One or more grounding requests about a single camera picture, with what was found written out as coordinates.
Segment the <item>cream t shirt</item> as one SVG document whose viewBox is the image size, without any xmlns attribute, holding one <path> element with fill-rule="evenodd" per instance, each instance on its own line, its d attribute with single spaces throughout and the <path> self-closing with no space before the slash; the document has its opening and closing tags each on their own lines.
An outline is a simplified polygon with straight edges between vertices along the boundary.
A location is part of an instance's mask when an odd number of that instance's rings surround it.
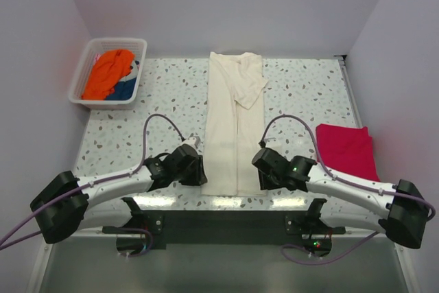
<svg viewBox="0 0 439 293">
<path fill-rule="evenodd" d="M 209 56 L 204 136 L 205 196 L 264 196 L 252 165 L 265 128 L 260 55 Z"/>
</svg>

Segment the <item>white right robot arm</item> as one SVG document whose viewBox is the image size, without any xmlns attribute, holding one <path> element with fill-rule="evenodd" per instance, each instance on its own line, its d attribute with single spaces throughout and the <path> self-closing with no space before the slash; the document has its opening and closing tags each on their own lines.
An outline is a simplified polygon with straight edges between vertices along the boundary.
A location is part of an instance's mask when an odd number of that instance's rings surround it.
<svg viewBox="0 0 439 293">
<path fill-rule="evenodd" d="M 393 185 L 367 180 L 303 156 L 287 160 L 270 148 L 260 149 L 252 164 L 263 190 L 319 194 L 296 221 L 305 232 L 360 228 L 383 233 L 406 248 L 421 247 L 431 209 L 410 181 Z"/>
</svg>

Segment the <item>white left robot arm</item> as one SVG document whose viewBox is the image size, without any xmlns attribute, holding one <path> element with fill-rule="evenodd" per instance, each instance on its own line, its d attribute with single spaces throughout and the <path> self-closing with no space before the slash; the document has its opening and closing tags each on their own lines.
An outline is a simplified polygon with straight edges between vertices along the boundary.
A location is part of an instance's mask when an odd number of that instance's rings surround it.
<svg viewBox="0 0 439 293">
<path fill-rule="evenodd" d="M 58 174 L 31 201 L 30 208 L 48 244 L 55 244 L 83 228 L 121 227 L 127 233 L 141 228 L 142 216 L 123 198 L 164 189 L 173 182 L 199 187 L 207 182 L 203 157 L 187 143 L 165 157 L 149 157 L 141 166 L 101 176 Z"/>
</svg>

